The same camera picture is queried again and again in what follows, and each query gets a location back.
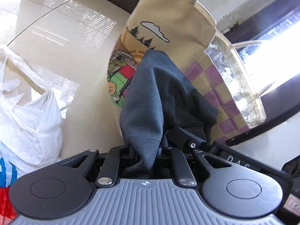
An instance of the logo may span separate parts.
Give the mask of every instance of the logo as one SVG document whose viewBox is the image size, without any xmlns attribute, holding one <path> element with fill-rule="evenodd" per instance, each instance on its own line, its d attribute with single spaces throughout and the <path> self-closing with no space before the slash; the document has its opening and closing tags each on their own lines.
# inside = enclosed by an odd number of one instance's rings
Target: logo
<svg viewBox="0 0 300 225">
<path fill-rule="evenodd" d="M 145 180 L 145 181 L 143 181 L 141 184 L 144 185 L 144 186 L 147 186 L 147 185 L 150 184 L 150 182 L 148 182 L 147 180 Z"/>
</svg>

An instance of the silver screw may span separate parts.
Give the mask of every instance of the silver screw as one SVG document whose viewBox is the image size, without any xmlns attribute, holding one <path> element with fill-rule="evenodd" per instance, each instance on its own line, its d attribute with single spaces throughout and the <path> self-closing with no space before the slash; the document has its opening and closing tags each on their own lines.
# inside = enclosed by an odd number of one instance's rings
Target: silver screw
<svg viewBox="0 0 300 225">
<path fill-rule="evenodd" d="M 111 185 L 113 180 L 111 178 L 103 177 L 98 179 L 98 184 L 100 185 Z"/>
<path fill-rule="evenodd" d="M 191 178 L 181 178 L 179 180 L 179 183 L 184 186 L 191 186 L 195 183 L 195 181 L 192 180 Z"/>
</svg>

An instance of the dark gray fabric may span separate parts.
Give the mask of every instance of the dark gray fabric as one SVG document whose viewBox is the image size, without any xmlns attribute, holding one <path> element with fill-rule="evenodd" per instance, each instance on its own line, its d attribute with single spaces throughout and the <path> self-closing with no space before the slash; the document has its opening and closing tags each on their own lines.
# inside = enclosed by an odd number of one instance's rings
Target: dark gray fabric
<svg viewBox="0 0 300 225">
<path fill-rule="evenodd" d="M 210 141 L 217 109 L 200 95 L 165 52 L 147 50 L 129 86 L 120 116 L 125 144 L 140 161 L 124 170 L 124 177 L 149 178 L 164 133 L 182 127 Z"/>
</svg>

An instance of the cartoon print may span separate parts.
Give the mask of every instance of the cartoon print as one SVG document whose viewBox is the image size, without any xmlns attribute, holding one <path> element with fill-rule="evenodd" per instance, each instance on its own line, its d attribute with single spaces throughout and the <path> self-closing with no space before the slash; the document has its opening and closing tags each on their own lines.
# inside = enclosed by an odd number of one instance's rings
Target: cartoon print
<svg viewBox="0 0 300 225">
<path fill-rule="evenodd" d="M 115 104 L 123 105 L 136 68 L 134 58 L 118 39 L 107 69 L 108 90 Z"/>
<path fill-rule="evenodd" d="M 156 34 L 160 39 L 163 41 L 169 43 L 170 41 L 164 36 L 164 34 L 161 32 L 160 28 L 155 25 L 152 22 L 141 22 L 141 25 L 147 28 L 148 30 L 152 31 L 154 34 Z"/>
<path fill-rule="evenodd" d="M 153 40 L 153 38 L 148 39 L 148 40 L 145 40 L 145 37 L 137 38 L 137 35 L 139 34 L 138 29 L 139 29 L 139 27 L 136 26 L 134 29 L 129 30 L 129 33 L 132 34 L 138 41 L 140 41 L 141 43 L 143 43 L 149 49 L 154 50 L 155 47 L 151 47 L 151 41 Z"/>
<path fill-rule="evenodd" d="M 119 95 L 116 94 L 116 90 L 117 90 L 117 85 L 114 82 L 108 81 L 108 91 L 112 97 L 112 99 L 114 100 L 114 102 L 118 103 L 120 100 Z"/>
<path fill-rule="evenodd" d="M 141 25 L 151 30 L 165 42 L 169 40 L 161 33 L 160 28 L 152 22 L 141 22 Z M 107 69 L 108 90 L 115 104 L 122 107 L 127 96 L 129 85 L 134 73 L 142 61 L 145 51 L 154 50 L 151 43 L 153 38 L 139 38 L 139 27 L 129 30 L 127 27 L 121 32 L 109 59 Z"/>
</svg>

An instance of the gray ribbed plate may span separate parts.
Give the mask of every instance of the gray ribbed plate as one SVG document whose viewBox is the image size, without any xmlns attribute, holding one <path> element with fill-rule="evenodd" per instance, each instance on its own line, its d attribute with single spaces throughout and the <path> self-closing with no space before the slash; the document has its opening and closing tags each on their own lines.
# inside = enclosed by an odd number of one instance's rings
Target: gray ribbed plate
<svg viewBox="0 0 300 225">
<path fill-rule="evenodd" d="M 112 188 L 98 189 L 93 199 L 80 211 L 57 220 L 33 220 L 17 217 L 11 224 L 207 224 L 207 225 L 279 225 L 274 215 L 262 219 L 231 219 L 213 211 L 192 189 L 176 186 L 170 179 L 121 179 Z"/>
</svg>

